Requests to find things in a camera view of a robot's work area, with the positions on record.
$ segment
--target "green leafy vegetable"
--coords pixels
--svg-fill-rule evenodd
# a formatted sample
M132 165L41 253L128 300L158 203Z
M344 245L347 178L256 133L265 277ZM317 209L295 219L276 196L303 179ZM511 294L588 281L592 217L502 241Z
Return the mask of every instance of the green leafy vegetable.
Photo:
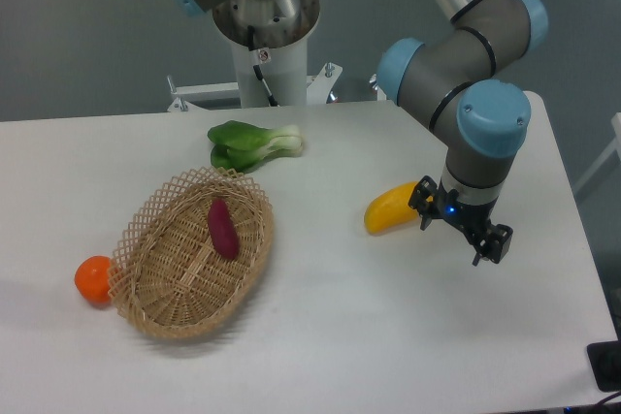
M296 156L303 150L296 125L266 129L231 120L213 127L207 135L215 143L212 165L237 172L248 172L276 157Z
M270 130L235 120L214 126L207 133L207 137L213 143L238 150L255 150L269 144L272 139L282 136L302 138L297 125L286 125Z

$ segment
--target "purple sweet potato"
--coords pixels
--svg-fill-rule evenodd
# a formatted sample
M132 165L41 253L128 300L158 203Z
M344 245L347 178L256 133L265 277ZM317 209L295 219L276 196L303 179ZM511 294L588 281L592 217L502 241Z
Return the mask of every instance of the purple sweet potato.
M212 236L213 249L225 259L235 259L240 252L240 239L224 200L213 200L207 214L207 227Z

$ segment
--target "wicker basket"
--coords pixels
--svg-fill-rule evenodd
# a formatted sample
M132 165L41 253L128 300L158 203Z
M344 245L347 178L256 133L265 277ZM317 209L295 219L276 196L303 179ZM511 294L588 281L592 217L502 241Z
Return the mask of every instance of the wicker basket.
M232 261L213 250L212 200L223 199L240 239ZM110 295L119 315L157 337L218 327L265 268L274 219L265 193L235 171L192 170L157 190L134 215L113 253Z

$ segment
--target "orange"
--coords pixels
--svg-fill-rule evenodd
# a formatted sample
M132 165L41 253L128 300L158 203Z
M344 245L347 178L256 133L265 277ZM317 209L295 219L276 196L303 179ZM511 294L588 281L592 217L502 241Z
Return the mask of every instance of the orange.
M80 294L92 304L106 304L110 302L110 285L108 284L108 269L110 257L93 256L86 259L76 270L74 282Z

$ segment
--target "white sticker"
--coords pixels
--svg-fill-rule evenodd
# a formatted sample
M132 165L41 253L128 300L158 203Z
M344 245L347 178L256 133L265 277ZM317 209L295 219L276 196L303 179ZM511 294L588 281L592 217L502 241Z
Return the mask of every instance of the white sticker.
M272 61L272 55L268 48L258 48L256 50L256 65L263 65Z

